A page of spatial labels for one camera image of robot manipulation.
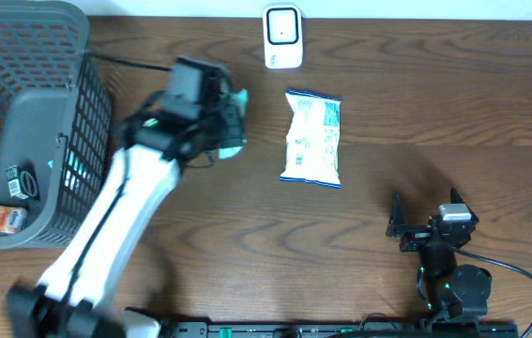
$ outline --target basket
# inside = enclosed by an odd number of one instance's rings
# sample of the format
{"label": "basket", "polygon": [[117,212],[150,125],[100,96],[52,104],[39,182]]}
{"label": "basket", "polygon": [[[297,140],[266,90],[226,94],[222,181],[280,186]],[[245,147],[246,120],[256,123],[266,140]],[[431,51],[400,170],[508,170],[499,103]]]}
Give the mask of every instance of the basket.
{"label": "basket", "polygon": [[[67,246],[99,194],[112,107],[88,30],[67,3],[0,2],[0,205],[28,209],[0,248]],[[38,202],[10,197],[12,165],[32,168]]]}

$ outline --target wooden table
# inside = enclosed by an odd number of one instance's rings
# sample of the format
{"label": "wooden table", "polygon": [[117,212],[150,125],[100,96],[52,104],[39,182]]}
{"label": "wooden table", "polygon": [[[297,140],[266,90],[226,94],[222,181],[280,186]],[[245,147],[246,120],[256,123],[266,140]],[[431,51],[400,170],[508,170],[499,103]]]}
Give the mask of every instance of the wooden table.
{"label": "wooden table", "polygon": [[[251,96],[246,149],[185,174],[129,262],[119,309],[262,321],[425,311],[418,255],[385,238],[394,191],[410,222],[425,223],[457,187],[481,219],[465,248],[532,272],[532,23],[306,20],[303,65],[270,70],[260,20],[90,21],[106,54],[222,62]],[[118,118],[167,84],[164,73],[111,70]],[[339,191],[278,181],[287,88],[344,97]],[[0,251],[0,336],[9,286],[34,284],[60,253]],[[524,330],[532,282],[475,264],[493,274],[488,318]]]}

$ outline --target white plastic packet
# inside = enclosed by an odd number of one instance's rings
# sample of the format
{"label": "white plastic packet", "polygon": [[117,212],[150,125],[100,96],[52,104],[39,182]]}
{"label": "white plastic packet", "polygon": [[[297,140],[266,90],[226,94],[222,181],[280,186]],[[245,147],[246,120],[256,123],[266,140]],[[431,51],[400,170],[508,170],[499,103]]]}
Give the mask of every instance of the white plastic packet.
{"label": "white plastic packet", "polygon": [[286,135],[282,182],[306,182],[339,189],[338,156],[342,98],[287,90],[293,122]]}

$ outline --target orange box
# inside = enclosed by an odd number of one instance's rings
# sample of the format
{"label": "orange box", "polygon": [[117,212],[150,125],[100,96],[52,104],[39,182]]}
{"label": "orange box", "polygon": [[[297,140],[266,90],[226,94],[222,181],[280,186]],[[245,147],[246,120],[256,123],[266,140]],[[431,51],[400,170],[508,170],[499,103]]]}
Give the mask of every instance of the orange box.
{"label": "orange box", "polygon": [[17,233],[22,229],[27,217],[28,211],[23,207],[0,206],[0,233]]}

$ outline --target white wall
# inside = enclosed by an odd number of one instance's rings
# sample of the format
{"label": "white wall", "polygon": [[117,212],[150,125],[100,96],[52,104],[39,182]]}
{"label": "white wall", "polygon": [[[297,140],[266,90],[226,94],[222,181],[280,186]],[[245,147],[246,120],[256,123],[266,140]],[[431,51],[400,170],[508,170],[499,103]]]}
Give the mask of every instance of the white wall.
{"label": "white wall", "polygon": [[[67,0],[87,15],[259,17],[268,0]],[[532,0],[295,0],[306,18],[532,20]]]}

